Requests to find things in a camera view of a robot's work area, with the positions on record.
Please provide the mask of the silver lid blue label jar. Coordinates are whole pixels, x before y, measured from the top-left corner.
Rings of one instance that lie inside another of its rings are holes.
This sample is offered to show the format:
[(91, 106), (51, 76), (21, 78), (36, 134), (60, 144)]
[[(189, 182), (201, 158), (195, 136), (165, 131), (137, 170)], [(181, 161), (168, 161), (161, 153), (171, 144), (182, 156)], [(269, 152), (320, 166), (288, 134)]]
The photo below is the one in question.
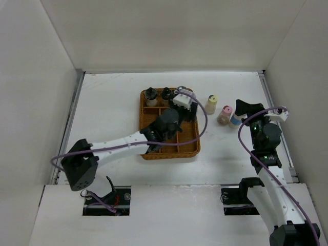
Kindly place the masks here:
[(229, 127), (232, 129), (238, 129), (242, 122), (242, 116), (238, 116), (235, 113), (231, 116), (229, 121)]

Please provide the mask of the black cap brown spice bottle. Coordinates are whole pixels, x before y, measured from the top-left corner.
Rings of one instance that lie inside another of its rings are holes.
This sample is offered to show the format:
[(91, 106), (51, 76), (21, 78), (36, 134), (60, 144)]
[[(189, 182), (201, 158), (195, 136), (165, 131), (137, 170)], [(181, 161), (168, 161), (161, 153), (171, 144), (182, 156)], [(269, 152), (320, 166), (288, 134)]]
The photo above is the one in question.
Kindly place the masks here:
[(161, 92), (161, 106), (167, 107), (169, 105), (169, 99), (171, 97), (172, 91), (170, 88), (165, 87)]

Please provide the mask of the black cap white spice bottle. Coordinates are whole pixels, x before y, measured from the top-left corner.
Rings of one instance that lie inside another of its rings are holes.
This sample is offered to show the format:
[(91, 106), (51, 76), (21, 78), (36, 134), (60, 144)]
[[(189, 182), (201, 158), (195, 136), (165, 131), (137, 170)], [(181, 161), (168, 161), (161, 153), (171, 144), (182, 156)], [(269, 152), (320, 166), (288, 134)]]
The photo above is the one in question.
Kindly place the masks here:
[(157, 105), (157, 90), (149, 87), (144, 92), (145, 99), (146, 99), (146, 106), (147, 107), (155, 107)]

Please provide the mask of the black grinder top spice bottle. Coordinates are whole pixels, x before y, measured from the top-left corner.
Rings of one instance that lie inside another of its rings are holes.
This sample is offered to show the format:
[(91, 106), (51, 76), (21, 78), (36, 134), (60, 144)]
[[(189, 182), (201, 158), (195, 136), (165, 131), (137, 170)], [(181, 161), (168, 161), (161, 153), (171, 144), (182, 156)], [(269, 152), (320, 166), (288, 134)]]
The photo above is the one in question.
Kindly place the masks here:
[(175, 95), (185, 95), (188, 96), (188, 90), (185, 86), (179, 86), (176, 88), (176, 90), (174, 91)]

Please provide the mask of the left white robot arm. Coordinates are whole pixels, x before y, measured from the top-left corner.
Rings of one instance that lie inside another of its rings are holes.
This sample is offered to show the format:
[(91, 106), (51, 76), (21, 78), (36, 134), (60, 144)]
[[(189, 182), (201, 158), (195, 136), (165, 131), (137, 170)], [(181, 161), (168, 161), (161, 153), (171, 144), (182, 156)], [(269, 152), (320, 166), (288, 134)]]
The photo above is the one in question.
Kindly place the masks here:
[(103, 204), (112, 203), (115, 191), (96, 180), (97, 169), (114, 160), (172, 146), (171, 140), (177, 132), (182, 132), (181, 124), (194, 121), (196, 112), (197, 103), (194, 101), (189, 108), (171, 104), (147, 127), (127, 137), (98, 143), (89, 143), (85, 138), (78, 140), (61, 161), (71, 190), (76, 192), (88, 188), (97, 193)]

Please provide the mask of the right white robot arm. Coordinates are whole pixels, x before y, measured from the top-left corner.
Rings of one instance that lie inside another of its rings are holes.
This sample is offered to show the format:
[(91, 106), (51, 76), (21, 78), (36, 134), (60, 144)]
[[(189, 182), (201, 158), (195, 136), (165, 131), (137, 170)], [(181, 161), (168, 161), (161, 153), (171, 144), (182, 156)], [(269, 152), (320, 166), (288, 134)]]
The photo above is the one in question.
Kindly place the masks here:
[(239, 199), (255, 206), (270, 234), (270, 245), (320, 245), (319, 226), (291, 194), (276, 151), (282, 135), (277, 122), (286, 121), (287, 108), (265, 108), (238, 99), (234, 115), (241, 127), (250, 128), (253, 149), (247, 152), (257, 174), (241, 180)]

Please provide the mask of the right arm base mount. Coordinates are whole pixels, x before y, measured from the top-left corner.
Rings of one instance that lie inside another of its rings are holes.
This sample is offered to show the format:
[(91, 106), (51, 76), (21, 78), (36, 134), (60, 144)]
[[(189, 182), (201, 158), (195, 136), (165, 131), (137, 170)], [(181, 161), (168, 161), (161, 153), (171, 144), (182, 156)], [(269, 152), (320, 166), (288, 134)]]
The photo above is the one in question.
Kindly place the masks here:
[(258, 177), (243, 178), (238, 186), (222, 186), (220, 201), (225, 216), (259, 215), (259, 212), (248, 199), (247, 193), (254, 186), (264, 187)]

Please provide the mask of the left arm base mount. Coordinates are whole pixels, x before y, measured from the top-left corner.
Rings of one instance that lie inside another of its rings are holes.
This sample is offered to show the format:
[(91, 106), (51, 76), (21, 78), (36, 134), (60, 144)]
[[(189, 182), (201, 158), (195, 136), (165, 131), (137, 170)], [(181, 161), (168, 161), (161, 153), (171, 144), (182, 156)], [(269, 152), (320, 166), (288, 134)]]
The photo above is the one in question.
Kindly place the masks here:
[(89, 190), (82, 190), (80, 197), (84, 199), (83, 216), (129, 216), (131, 204), (131, 186), (115, 186), (107, 176), (110, 193), (104, 197)]

